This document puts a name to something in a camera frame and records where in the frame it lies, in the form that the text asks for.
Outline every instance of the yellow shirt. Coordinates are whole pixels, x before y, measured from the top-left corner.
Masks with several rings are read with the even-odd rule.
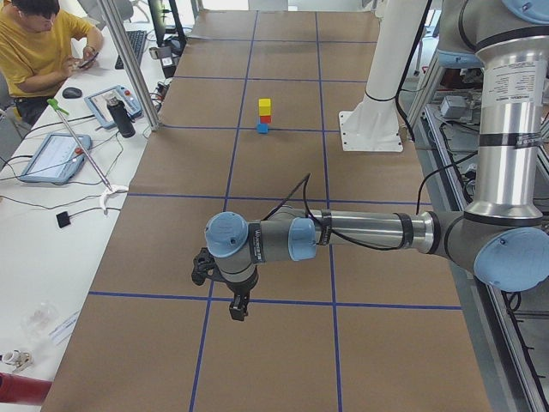
[[[53,96],[61,84],[39,92],[25,93],[17,85],[28,77],[47,75],[62,67],[72,54],[70,39],[82,39],[94,26],[60,10],[49,32],[31,33],[0,10],[0,70],[13,97]]]

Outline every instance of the blue block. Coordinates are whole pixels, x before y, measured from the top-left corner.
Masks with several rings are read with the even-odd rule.
[[[261,133],[262,135],[265,135],[268,133],[268,124],[258,123],[256,129],[257,129],[257,133]]]

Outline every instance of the smartphone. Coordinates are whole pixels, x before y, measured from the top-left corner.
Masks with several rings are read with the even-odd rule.
[[[94,53],[94,55],[92,57],[90,57],[88,60],[84,60],[83,62],[81,62],[80,64],[78,64],[78,69],[83,69],[84,67],[88,66],[89,64],[91,64],[96,58],[97,58],[97,55],[99,54],[99,52],[96,52]]]

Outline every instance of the green clip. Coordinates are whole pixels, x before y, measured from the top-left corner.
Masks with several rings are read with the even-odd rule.
[[[59,107],[59,103],[55,99],[48,99],[48,105],[53,107],[53,110],[55,110],[56,112],[59,111],[65,113],[66,115],[69,115],[69,112]]]

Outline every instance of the red object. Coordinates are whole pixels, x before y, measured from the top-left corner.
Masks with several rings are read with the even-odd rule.
[[[51,388],[51,382],[0,373],[0,402],[40,406]]]

